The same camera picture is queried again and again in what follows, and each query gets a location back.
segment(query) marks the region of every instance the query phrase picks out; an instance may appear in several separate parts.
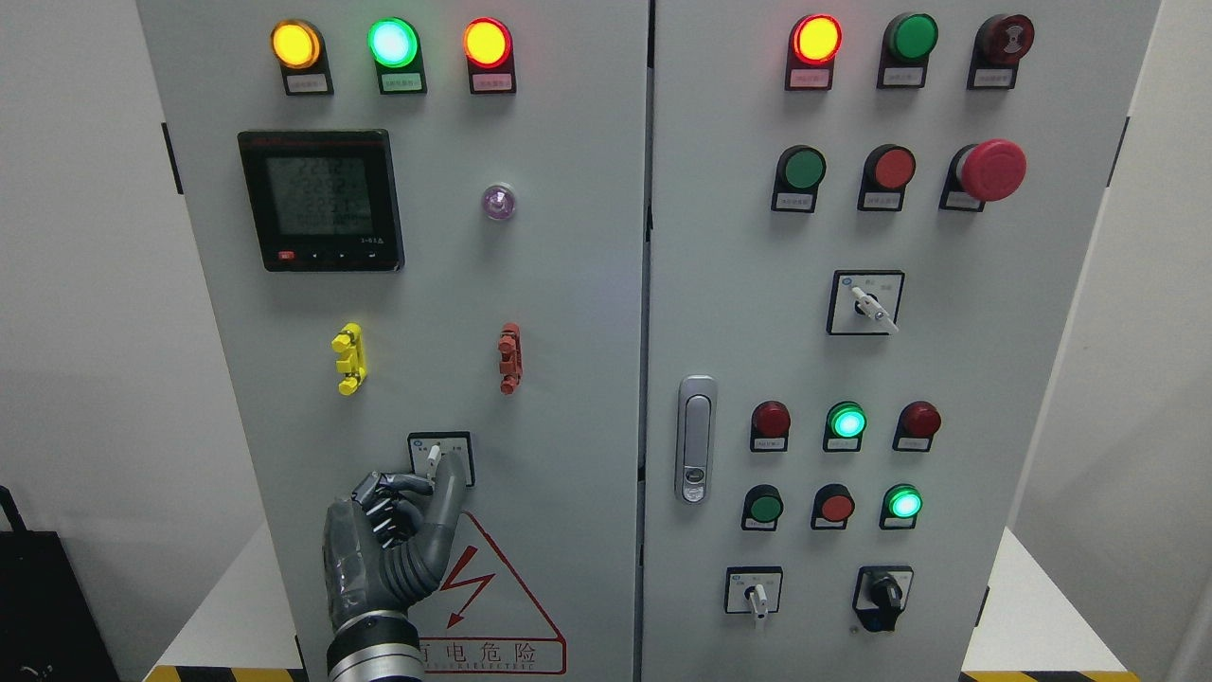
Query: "indicator light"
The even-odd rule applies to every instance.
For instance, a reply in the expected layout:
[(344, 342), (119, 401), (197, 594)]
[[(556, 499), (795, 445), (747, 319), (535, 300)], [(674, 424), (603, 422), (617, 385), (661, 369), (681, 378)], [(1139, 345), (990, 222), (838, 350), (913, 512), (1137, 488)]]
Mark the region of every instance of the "indicator light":
[(475, 19), (463, 31), (463, 51), (480, 68), (494, 69), (505, 63), (513, 47), (509, 29), (491, 17)]
[(804, 17), (791, 31), (791, 50), (805, 64), (828, 64), (840, 47), (841, 24), (829, 15)]
[(885, 495), (884, 505), (897, 518), (913, 518), (921, 511), (921, 494), (913, 486), (894, 486)]
[(888, 24), (888, 52), (901, 62), (920, 62), (937, 44), (938, 24), (930, 15), (901, 15)]
[(269, 45), (284, 67), (296, 70), (315, 65), (324, 50), (320, 31), (303, 19), (278, 22), (269, 34)]
[(753, 415), (753, 428), (766, 439), (781, 439), (791, 429), (791, 413), (778, 401), (766, 401), (758, 406)]
[(417, 31), (404, 19), (387, 17), (375, 22), (366, 34), (366, 44), (375, 61), (398, 69), (417, 58)]
[(911, 439), (932, 439), (943, 428), (943, 417), (926, 401), (909, 403), (901, 411), (901, 429)]
[(858, 439), (867, 429), (867, 415), (858, 403), (837, 403), (829, 411), (829, 430), (837, 439)]

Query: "red push button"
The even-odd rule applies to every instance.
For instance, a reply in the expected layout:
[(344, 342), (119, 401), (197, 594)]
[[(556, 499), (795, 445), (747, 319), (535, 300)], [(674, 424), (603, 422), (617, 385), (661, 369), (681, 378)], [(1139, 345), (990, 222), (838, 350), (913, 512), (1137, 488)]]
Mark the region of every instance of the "red push button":
[(909, 403), (901, 411), (901, 428), (914, 439), (931, 439), (943, 426), (943, 417), (938, 409), (926, 401)]
[(897, 190), (909, 184), (917, 161), (913, 151), (896, 144), (884, 144), (868, 154), (864, 166), (867, 177), (884, 189)]
[(1027, 177), (1027, 154), (1010, 139), (989, 139), (960, 156), (955, 174), (973, 199), (999, 201)]
[(778, 401), (766, 401), (754, 411), (753, 426), (766, 439), (782, 439), (791, 429), (791, 413)]
[(997, 15), (981, 25), (977, 45), (987, 61), (1004, 67), (1017, 64), (1035, 42), (1035, 25), (1023, 15)]
[(821, 518), (831, 523), (846, 521), (852, 514), (854, 514), (854, 500), (848, 495), (834, 495), (821, 505)]

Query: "illuminated green light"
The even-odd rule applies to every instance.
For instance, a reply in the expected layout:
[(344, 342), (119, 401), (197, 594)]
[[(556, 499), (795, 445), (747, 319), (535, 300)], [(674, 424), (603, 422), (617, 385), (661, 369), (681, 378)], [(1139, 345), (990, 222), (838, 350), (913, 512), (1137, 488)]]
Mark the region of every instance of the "illuminated green light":
[(829, 430), (839, 439), (858, 439), (867, 429), (867, 415), (858, 403), (839, 403), (829, 411)]
[(391, 69), (406, 67), (417, 58), (417, 31), (408, 22), (395, 17), (375, 22), (366, 34), (366, 44), (375, 61)]
[(897, 486), (888, 491), (887, 508), (897, 518), (913, 518), (921, 511), (921, 495), (913, 486)]

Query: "yellow indicator light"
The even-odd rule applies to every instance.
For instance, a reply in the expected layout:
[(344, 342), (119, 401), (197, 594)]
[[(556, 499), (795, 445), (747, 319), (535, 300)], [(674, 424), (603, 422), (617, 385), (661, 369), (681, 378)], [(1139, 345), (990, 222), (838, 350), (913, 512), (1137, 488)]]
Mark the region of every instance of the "yellow indicator light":
[(841, 24), (829, 15), (804, 17), (795, 27), (791, 47), (805, 64), (828, 64), (841, 47)]
[(491, 17), (481, 17), (467, 24), (463, 31), (463, 51), (478, 67), (494, 69), (505, 63), (513, 48), (513, 39), (505, 24)]
[(269, 34), (274, 56), (288, 69), (305, 69), (320, 59), (320, 31), (303, 19), (278, 22)]

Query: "green push button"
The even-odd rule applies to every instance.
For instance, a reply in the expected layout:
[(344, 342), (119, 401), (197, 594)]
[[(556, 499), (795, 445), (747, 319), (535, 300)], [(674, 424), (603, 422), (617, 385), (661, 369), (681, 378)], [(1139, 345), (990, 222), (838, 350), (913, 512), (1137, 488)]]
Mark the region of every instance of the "green push button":
[(741, 515), (741, 528), (744, 531), (773, 531), (773, 527), (760, 528), (753, 525), (772, 525), (781, 516), (783, 516), (783, 497), (778, 494), (778, 488), (766, 483), (754, 486), (745, 494), (745, 506)]
[(796, 189), (808, 189), (821, 183), (825, 176), (825, 157), (812, 147), (804, 147), (791, 154), (783, 166), (783, 177)]
[(902, 62), (925, 59), (938, 44), (938, 24), (930, 15), (901, 15), (888, 28), (888, 51)]
[(749, 516), (759, 523), (770, 523), (783, 515), (783, 502), (778, 498), (758, 498), (749, 508)]

